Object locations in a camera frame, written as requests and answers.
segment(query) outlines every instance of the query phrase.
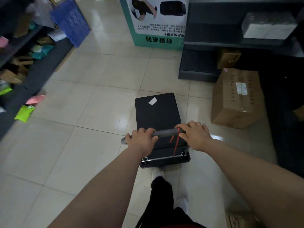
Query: hand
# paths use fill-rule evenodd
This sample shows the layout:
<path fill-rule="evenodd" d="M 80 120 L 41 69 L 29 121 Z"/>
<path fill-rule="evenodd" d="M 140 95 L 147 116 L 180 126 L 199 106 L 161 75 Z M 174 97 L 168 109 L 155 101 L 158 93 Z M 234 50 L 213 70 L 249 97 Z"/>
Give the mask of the hand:
<path fill-rule="evenodd" d="M 197 151 L 204 152 L 204 146 L 207 141 L 212 140 L 208 127 L 200 122 L 190 121 L 188 124 L 178 124 L 175 128 L 182 128 L 186 133 L 180 133 L 180 137 L 184 139 L 188 145 Z"/>
<path fill-rule="evenodd" d="M 147 130 L 140 128 L 138 131 L 133 130 L 132 138 L 130 138 L 130 134 L 126 135 L 128 148 L 139 150 L 142 157 L 147 157 L 152 152 L 154 144 L 158 140 L 157 136 L 152 137 L 154 131 L 152 128 Z"/>

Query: white shoe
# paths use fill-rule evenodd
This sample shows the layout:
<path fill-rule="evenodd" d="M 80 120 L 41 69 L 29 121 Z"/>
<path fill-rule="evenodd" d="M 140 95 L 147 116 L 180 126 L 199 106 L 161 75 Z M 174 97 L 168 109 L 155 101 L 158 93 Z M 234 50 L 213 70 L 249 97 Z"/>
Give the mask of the white shoe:
<path fill-rule="evenodd" d="M 152 170 L 152 181 L 157 177 L 164 177 L 164 171 L 159 167 L 154 167 Z"/>
<path fill-rule="evenodd" d="M 175 208 L 179 207 L 181 208 L 185 214 L 188 214 L 188 199 L 185 196 L 180 197 L 179 199 L 177 199 L 177 202 L 175 204 Z"/>

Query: blue plastic basket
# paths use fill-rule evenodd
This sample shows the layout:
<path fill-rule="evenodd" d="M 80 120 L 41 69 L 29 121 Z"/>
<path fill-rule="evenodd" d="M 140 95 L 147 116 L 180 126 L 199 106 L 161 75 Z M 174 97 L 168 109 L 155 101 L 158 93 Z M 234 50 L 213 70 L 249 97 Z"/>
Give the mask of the blue plastic basket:
<path fill-rule="evenodd" d="M 65 0 L 50 12 L 50 16 L 76 47 L 91 30 L 75 0 Z"/>

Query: red cord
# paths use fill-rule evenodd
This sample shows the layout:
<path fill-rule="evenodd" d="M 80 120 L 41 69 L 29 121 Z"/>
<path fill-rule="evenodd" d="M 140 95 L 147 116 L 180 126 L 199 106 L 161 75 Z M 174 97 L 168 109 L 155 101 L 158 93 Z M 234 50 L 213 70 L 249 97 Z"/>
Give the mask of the red cord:
<path fill-rule="evenodd" d="M 175 155 L 175 151 L 176 151 L 177 144 L 178 144 L 178 139 L 179 139 L 179 134 L 180 134 L 179 127 L 177 127 L 177 130 L 178 130 L 178 135 L 177 135 L 176 144 L 175 144 L 175 148 L 174 148 L 174 152 L 173 152 L 173 157 Z M 174 135 L 172 136 L 171 140 L 169 141 L 169 144 L 172 142 L 173 138 L 174 138 Z"/>

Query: gray foam handle grip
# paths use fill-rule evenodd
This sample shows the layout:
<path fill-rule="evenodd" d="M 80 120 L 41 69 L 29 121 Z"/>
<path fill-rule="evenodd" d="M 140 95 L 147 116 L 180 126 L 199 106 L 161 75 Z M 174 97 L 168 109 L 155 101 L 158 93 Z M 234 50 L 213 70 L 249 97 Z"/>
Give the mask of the gray foam handle grip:
<path fill-rule="evenodd" d="M 179 128 L 179 131 L 181 133 L 186 133 L 183 129 Z M 159 131 L 155 131 L 153 132 L 152 134 L 152 137 L 154 136 L 158 136 L 159 138 L 162 138 L 162 137 L 169 137 L 169 136 L 175 136 L 175 135 L 178 135 L 178 130 L 177 128 L 174 128 L 174 129 L 169 129 L 169 130 L 159 130 Z M 121 144 L 127 144 L 126 142 L 126 137 L 122 138 L 121 139 Z"/>

